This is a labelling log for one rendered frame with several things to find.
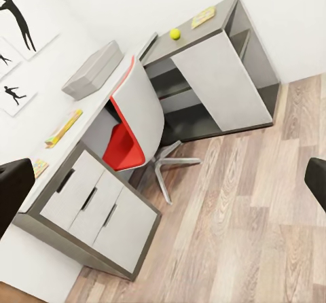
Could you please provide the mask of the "tennis ball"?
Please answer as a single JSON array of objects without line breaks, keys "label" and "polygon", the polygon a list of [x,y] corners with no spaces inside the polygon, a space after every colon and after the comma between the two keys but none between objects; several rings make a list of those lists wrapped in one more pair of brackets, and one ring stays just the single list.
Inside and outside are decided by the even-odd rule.
[{"label": "tennis ball", "polygon": [[171,32],[170,32],[170,36],[173,40],[178,40],[181,36],[181,32],[180,30],[178,29],[173,29]]}]

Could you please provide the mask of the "board game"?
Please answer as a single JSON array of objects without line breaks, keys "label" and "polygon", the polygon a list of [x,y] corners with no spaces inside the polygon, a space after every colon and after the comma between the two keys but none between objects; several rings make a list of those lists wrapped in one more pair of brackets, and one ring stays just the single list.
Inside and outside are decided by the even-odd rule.
[{"label": "board game", "polygon": [[71,111],[69,115],[57,126],[56,130],[45,140],[46,148],[53,148],[61,139],[62,136],[70,129],[83,113],[81,109]]}]

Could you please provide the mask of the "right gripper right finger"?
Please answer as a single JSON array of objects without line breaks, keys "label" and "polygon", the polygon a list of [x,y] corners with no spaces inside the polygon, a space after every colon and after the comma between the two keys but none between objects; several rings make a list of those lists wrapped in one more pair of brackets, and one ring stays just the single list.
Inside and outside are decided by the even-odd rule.
[{"label": "right gripper right finger", "polygon": [[326,160],[311,158],[304,181],[326,212]]}]

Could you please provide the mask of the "jigsaw puzzle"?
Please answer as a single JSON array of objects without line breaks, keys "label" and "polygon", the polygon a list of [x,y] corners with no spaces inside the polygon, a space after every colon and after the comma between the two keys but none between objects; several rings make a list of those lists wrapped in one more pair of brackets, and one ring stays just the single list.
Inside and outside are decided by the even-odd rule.
[{"label": "jigsaw puzzle", "polygon": [[211,5],[208,8],[206,8],[204,11],[202,11],[199,14],[197,14],[196,16],[194,16],[193,22],[192,22],[192,29],[194,29],[194,27],[200,25],[204,21],[208,20],[212,16],[214,16],[214,13],[215,13],[215,6],[213,7]]},{"label": "jigsaw puzzle", "polygon": [[34,174],[37,176],[48,166],[49,163],[39,158],[33,165]]}]

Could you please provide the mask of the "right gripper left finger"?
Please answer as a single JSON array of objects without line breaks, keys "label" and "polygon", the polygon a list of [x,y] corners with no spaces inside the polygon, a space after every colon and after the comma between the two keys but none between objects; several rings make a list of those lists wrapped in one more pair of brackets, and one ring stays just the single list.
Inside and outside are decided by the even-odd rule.
[{"label": "right gripper left finger", "polygon": [[31,159],[0,165],[0,239],[35,185]]}]

